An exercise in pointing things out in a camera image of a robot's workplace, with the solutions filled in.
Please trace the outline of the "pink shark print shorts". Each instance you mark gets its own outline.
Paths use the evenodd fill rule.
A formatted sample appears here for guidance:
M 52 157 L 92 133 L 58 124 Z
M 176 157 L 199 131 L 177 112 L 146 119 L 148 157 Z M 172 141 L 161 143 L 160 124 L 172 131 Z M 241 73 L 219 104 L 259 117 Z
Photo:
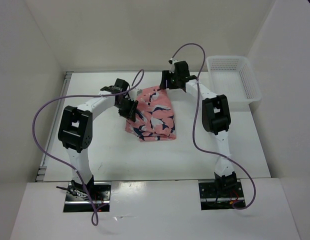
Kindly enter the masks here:
M 125 131 L 140 142 L 175 140 L 175 113 L 166 90 L 159 86 L 145 88 L 136 100 L 135 121 L 127 120 Z

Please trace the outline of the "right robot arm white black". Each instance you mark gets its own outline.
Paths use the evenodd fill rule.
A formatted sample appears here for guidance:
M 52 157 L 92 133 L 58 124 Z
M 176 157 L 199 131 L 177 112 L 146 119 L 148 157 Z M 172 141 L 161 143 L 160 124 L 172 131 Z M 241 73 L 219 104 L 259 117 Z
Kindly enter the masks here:
M 195 75 L 191 75 L 186 61 L 169 60 L 170 69 L 162 71 L 160 88 L 163 90 L 181 89 L 197 98 L 197 110 L 201 110 L 204 130 L 214 137 L 218 156 L 214 169 L 214 191 L 225 197 L 237 184 L 237 175 L 231 161 L 229 129 L 231 115 L 227 97 L 218 95 L 204 86 Z

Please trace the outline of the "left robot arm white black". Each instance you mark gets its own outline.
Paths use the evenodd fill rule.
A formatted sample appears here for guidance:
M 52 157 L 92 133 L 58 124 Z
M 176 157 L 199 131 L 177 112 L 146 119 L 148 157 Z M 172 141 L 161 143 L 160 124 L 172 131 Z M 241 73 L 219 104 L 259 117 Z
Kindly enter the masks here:
M 118 114 L 136 121 L 138 101 L 129 97 L 129 83 L 118 78 L 114 85 L 100 89 L 94 97 L 78 106 L 66 106 L 58 130 L 58 139 L 69 156 L 72 169 L 71 185 L 84 200 L 95 194 L 94 176 L 88 158 L 88 147 L 93 140 L 93 121 L 109 108 L 118 108 Z

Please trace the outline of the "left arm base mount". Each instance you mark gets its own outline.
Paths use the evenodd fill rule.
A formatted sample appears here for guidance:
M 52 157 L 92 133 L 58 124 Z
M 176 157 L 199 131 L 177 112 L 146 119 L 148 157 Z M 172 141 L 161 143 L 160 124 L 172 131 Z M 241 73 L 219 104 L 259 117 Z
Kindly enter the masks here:
M 90 190 L 90 198 L 98 213 L 110 211 L 111 183 L 96 181 Z M 91 201 L 85 192 L 75 190 L 69 183 L 66 191 L 64 213 L 92 213 L 94 211 Z

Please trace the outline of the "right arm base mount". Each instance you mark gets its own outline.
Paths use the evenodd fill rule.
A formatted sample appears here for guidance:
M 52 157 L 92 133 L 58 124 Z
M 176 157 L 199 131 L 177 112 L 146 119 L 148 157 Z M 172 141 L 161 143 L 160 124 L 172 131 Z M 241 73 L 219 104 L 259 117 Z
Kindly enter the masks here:
M 198 182 L 200 207 L 202 211 L 229 210 L 233 206 L 244 208 L 246 206 L 242 184 L 238 180 L 231 190 L 218 190 L 214 180 Z

